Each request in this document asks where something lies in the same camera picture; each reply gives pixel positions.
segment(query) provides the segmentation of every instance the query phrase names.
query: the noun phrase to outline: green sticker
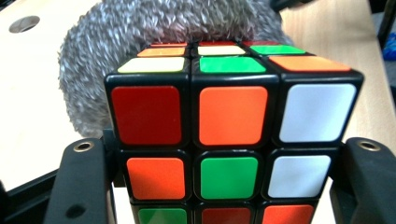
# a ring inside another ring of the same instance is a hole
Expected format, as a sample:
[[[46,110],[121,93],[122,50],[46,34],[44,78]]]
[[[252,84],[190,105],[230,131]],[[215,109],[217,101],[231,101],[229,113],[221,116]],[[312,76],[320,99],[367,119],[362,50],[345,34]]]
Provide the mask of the green sticker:
[[[210,158],[201,163],[201,195],[205,199],[253,196],[258,161],[252,157]]]
[[[249,57],[205,57],[200,59],[203,73],[263,73],[266,71],[258,61]]]
[[[187,224],[187,213],[181,208],[145,208],[138,215],[140,224]]]
[[[252,46],[250,47],[254,51],[263,55],[274,55],[274,54],[304,54],[305,51],[297,49],[293,46],[288,45],[266,45],[266,46]]]

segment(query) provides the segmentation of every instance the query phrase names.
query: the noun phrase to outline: screw hole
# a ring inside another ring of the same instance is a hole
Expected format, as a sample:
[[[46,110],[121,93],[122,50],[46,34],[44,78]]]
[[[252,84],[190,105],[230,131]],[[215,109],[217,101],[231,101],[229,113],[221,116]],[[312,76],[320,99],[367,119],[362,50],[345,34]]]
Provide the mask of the screw hole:
[[[90,150],[91,148],[93,148],[93,146],[94,146],[93,142],[83,142],[74,146],[74,150],[76,152],[84,152]]]
[[[372,142],[367,142],[367,141],[359,141],[358,143],[359,147],[369,150],[369,151],[379,151],[381,150],[381,147],[379,147],[377,144],[372,143]]]
[[[81,204],[74,204],[69,207],[66,211],[66,216],[68,218],[77,218],[82,216],[85,213],[85,207]]]
[[[40,18],[37,16],[24,17],[17,21],[14,21],[9,26],[8,30],[12,34],[23,33],[23,32],[26,32],[26,31],[32,29],[33,27],[35,27],[39,22],[40,22]]]

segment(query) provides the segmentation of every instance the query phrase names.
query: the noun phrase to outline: fluffy gray fur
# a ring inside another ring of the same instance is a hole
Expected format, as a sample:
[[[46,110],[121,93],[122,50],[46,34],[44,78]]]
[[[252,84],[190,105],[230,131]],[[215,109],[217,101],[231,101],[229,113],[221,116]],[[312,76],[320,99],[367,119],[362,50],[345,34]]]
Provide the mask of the fluffy gray fur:
[[[100,137],[110,123],[104,76],[152,42],[251,39],[290,44],[269,0],[104,0],[67,33],[60,87],[75,130]]]

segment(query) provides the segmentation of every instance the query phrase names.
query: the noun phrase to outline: cube face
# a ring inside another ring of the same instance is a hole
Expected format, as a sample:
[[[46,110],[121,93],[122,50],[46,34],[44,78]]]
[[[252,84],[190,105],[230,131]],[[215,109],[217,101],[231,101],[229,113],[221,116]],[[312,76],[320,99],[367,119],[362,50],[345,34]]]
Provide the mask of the cube face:
[[[318,56],[272,56],[269,60],[291,72],[348,72],[350,67]]]
[[[305,50],[288,45],[256,45],[250,48],[259,55],[305,54]]]
[[[202,224],[250,224],[251,211],[244,207],[206,208],[202,212]]]
[[[279,138],[282,142],[332,142],[344,129],[356,98],[351,84],[297,84],[290,88]]]
[[[271,56],[267,62],[276,67],[282,83],[275,143],[282,147],[338,146],[362,75],[346,65],[312,55]]]
[[[198,47],[199,56],[216,55],[245,55],[246,52],[238,46],[200,46]]]
[[[120,67],[118,72],[122,74],[182,72],[185,61],[186,59],[182,57],[133,58]]]
[[[235,46],[236,43],[230,40],[223,41],[200,41],[198,46],[209,47],[209,46]]]
[[[138,212],[140,224],[189,224],[188,214],[182,208],[143,208]]]
[[[175,145],[181,141],[177,88],[117,87],[112,92],[120,140],[128,145]]]
[[[201,163],[201,195],[206,200],[248,199],[254,195],[256,158],[209,158]]]
[[[275,112],[278,77],[249,57],[205,57],[192,64],[192,132],[197,146],[257,148],[265,144]]]
[[[181,47],[188,47],[189,45],[187,42],[180,42],[180,43],[152,43],[150,47],[152,48],[181,48]]]
[[[208,57],[200,59],[200,69],[207,74],[263,73],[266,68],[249,57]]]
[[[309,224],[314,210],[311,204],[269,205],[264,208],[261,224]]]
[[[331,164],[328,156],[283,156],[275,160],[268,195],[272,198],[318,197]]]
[[[256,46],[256,45],[279,45],[279,43],[275,41],[268,41],[268,40],[245,40],[242,41],[243,46]]]
[[[116,136],[124,147],[182,147],[190,140],[190,61],[133,58],[106,76]]]
[[[137,57],[183,57],[185,56],[186,51],[186,48],[152,48],[144,49],[137,54]]]
[[[273,41],[151,44],[105,82],[135,222],[309,223],[361,83]]]
[[[127,169],[137,200],[182,200],[185,171],[179,158],[131,158]]]
[[[205,88],[200,95],[200,141],[207,146],[257,144],[266,104],[263,87]]]

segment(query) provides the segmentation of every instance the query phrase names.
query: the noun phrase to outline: table surface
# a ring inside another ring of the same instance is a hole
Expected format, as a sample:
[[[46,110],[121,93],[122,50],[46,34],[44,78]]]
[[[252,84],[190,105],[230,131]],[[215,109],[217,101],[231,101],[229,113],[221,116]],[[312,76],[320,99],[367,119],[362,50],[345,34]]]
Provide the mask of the table surface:
[[[57,169],[64,148],[81,138],[66,115],[57,58],[67,30],[97,1],[18,0],[0,12],[0,179],[7,190]],[[395,110],[370,13],[365,1],[320,0],[284,10],[282,17],[297,47],[365,75],[344,139],[371,138],[396,153]],[[14,21],[32,15],[40,18],[36,27],[9,31]],[[324,198],[314,223],[333,223]],[[120,210],[129,210],[123,200]]]

